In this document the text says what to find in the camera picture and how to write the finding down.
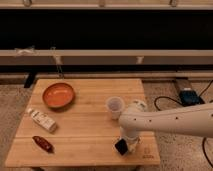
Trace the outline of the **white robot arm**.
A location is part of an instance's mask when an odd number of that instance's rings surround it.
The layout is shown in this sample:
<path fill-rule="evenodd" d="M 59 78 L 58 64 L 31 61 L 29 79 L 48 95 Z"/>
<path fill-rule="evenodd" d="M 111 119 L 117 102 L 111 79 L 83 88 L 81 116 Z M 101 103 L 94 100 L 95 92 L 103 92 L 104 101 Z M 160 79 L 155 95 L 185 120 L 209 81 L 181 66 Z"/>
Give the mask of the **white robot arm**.
<path fill-rule="evenodd" d="M 125 154 L 127 143 L 135 143 L 141 131 L 213 138 L 213 104 L 201 104 L 170 110 L 149 112 L 141 100 L 134 100 L 119 117 L 121 138 L 116 149 Z"/>

